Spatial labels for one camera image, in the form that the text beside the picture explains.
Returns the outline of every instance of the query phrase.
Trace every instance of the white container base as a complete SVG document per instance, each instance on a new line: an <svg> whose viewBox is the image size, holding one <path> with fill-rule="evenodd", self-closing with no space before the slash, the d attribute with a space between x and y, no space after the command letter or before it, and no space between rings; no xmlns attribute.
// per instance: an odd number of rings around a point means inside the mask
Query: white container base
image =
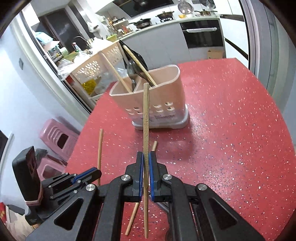
<svg viewBox="0 0 296 241"><path fill-rule="evenodd" d="M189 122L189 112L188 112L188 107L185 104L185 115L184 115L183 120L176 122L176 123L172 123L172 122L161 123L161 124L158 123L157 125L153 125L152 123L149 123L149 129L155 129L155 128L182 129L185 126L187 126L188 122ZM132 124L137 130L143 130L143 125L135 124L133 121L132 121Z"/></svg>

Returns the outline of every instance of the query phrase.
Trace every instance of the cardboard box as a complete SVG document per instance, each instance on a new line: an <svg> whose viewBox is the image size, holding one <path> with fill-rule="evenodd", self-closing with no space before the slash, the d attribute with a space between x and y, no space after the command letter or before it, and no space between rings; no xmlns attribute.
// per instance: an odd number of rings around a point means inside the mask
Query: cardboard box
<svg viewBox="0 0 296 241"><path fill-rule="evenodd" d="M210 49L207 52L207 58L221 59L224 57L224 50Z"/></svg>

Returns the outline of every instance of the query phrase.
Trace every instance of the triangular cutout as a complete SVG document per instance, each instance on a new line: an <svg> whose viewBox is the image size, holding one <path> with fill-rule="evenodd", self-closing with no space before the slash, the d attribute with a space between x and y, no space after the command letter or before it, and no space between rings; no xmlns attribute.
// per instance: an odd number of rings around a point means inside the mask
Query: triangular cutout
<svg viewBox="0 0 296 241"><path fill-rule="evenodd" d="M231 226L234 226L237 223L236 219L226 209L224 209L220 205L220 203L218 203L215 199L210 198L209 202L214 211L220 229L227 229Z"/></svg>
<svg viewBox="0 0 296 241"><path fill-rule="evenodd" d="M82 204L83 199L77 199L70 207L68 207L60 216L55 219L54 224L66 230L71 230Z"/></svg>

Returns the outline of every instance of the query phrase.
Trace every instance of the countertop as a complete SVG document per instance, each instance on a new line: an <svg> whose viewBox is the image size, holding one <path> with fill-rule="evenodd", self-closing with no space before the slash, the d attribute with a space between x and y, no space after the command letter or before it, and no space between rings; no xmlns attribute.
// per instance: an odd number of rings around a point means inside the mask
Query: countertop
<svg viewBox="0 0 296 241"><path fill-rule="evenodd" d="M274 240L295 208L295 152L285 121L256 77L236 59L179 65L190 121L183 129L153 129L157 160L184 183L205 183L266 240ZM105 93L87 120L67 171L97 166L104 129L101 184L122 175L142 150L143 132ZM126 204L121 240L145 240L143 203L129 236L134 204ZM149 238L163 240L167 215L149 203Z"/></svg>
<svg viewBox="0 0 296 241"><path fill-rule="evenodd" d="M124 36L124 37L121 37L119 39L120 40L124 40L126 38L129 38L129 37L134 36L136 34L142 33L144 31L148 31L150 29L153 29L153 28L156 28L156 27L160 27L160 26L164 26L164 25L167 25L167 24L184 23L184 22L199 21L199 20L215 20L215 19L219 19L219 16L218 15L211 15L211 16L199 16L199 17L174 19L174 20L171 20L171 21L166 21L166 22L163 22L163 23L154 24L152 26L149 26L149 27L146 27L146 28L137 30L137 31L135 31L133 33L130 33L130 34Z"/></svg>

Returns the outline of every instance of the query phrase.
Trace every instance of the pink plastic stool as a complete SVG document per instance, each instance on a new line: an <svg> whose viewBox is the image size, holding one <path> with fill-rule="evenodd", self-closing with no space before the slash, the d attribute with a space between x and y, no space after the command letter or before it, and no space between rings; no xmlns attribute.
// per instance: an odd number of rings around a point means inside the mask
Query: pink plastic stool
<svg viewBox="0 0 296 241"><path fill-rule="evenodd" d="M78 136L54 119L47 120L40 133L40 139L65 161L70 158Z"/></svg>
<svg viewBox="0 0 296 241"><path fill-rule="evenodd" d="M37 168L39 179L51 178L54 176L61 175L66 170L66 165L63 161L54 158L53 156L46 155L41 159L41 162Z"/></svg>

